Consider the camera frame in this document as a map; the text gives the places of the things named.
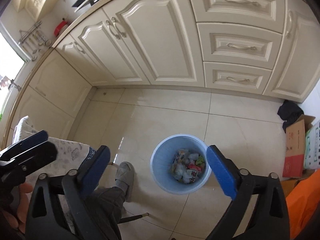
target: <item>hand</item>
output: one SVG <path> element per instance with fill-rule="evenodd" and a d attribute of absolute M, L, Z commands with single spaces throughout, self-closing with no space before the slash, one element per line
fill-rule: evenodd
<path fill-rule="evenodd" d="M 7 211 L 2 210 L 2 213 L 12 228 L 19 228 L 19 230 L 22 233 L 25 233 L 27 213 L 29 207 L 29 200 L 26 194 L 32 192 L 33 187 L 28 183 L 23 183 L 19 185 L 19 190 L 20 203 L 17 209 L 18 219 L 16 219 L 12 214 L 8 213 Z"/>

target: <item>orange bag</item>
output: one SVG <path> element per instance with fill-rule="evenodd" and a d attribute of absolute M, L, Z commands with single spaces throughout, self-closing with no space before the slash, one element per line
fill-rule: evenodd
<path fill-rule="evenodd" d="M 290 238 L 294 239 L 306 226 L 320 201 L 320 170 L 302 180 L 287 196 Z"/>

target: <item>blue trash can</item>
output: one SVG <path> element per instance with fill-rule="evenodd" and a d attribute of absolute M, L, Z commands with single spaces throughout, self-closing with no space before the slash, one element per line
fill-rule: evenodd
<path fill-rule="evenodd" d="M 172 162 L 179 149 L 187 149 L 200 153 L 205 159 L 205 171 L 199 180 L 184 184 L 174 179 L 170 173 Z M 201 188 L 209 179 L 211 168 L 206 159 L 207 145 L 199 138 L 189 134 L 176 134 L 164 139 L 153 151 L 150 170 L 154 181 L 164 191 L 175 195 L 184 195 Z"/>

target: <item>gray slipper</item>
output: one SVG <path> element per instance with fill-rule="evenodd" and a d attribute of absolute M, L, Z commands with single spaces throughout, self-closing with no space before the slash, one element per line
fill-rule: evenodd
<path fill-rule="evenodd" d="M 128 185 L 127 192 L 125 192 L 125 201 L 130 202 L 132 188 L 133 188 L 134 168 L 129 162 L 122 162 L 116 173 L 116 180 L 120 180 Z"/>

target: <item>cabinet handle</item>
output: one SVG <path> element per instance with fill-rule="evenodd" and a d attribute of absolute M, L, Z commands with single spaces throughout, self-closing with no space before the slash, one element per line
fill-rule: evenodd
<path fill-rule="evenodd" d="M 245 78 L 243 80 L 237 80 L 237 79 L 235 79 L 233 77 L 226 77 L 226 79 L 234 81 L 234 82 L 249 82 L 250 81 L 250 79 L 248 79 L 248 78 Z"/>
<path fill-rule="evenodd" d="M 118 34 L 114 34 L 114 33 L 112 32 L 112 30 L 110 29 L 110 22 L 109 22 L 109 21 L 106 21 L 106 24 L 107 24 L 107 28 L 108 28 L 108 30 L 110 31 L 110 33 L 111 33 L 113 36 L 115 36 L 117 40 L 119 40 L 119 39 L 120 39 L 119 35 L 118 35 Z"/>
<path fill-rule="evenodd" d="M 114 28 L 121 34 L 121 36 L 122 36 L 123 38 L 125 38 L 125 37 L 126 37 L 125 33 L 122 33 L 122 32 L 118 29 L 118 27 L 117 27 L 117 25 L 116 25 L 116 22 L 117 22 L 116 18 L 112 17 L 112 18 L 111 18 L 111 21 L 113 22 Z"/>
<path fill-rule="evenodd" d="M 261 7 L 261 4 L 258 2 L 252 2 L 248 0 L 225 0 L 226 2 L 236 2 L 236 3 L 244 3 L 244 4 L 251 4 L 253 6 Z"/>
<path fill-rule="evenodd" d="M 76 46 L 76 49 L 81 52 L 82 54 L 85 54 L 85 51 L 81 48 L 81 46 L 78 44 L 78 42 L 75 41 L 75 46 Z"/>
<path fill-rule="evenodd" d="M 287 30 L 285 36 L 286 36 L 287 38 L 290 38 L 290 36 L 291 36 L 291 30 L 292 30 L 292 18 L 293 18 L 293 15 L 292 15 L 292 11 L 291 11 L 291 10 L 289 10 L 288 15 L 289 15 L 289 29 Z"/>
<path fill-rule="evenodd" d="M 43 93 L 38 87 L 36 87 L 36 90 L 41 94 L 43 95 L 44 97 L 46 97 L 47 95 L 45 93 Z"/>
<path fill-rule="evenodd" d="M 235 49 L 251 49 L 251 50 L 256 50 L 257 49 L 257 47 L 255 47 L 255 46 L 242 47 L 242 46 L 238 46 L 238 45 L 235 45 L 235 44 L 232 44 L 232 43 L 228 43 L 227 46 L 230 47 L 230 48 L 235 48 Z"/>

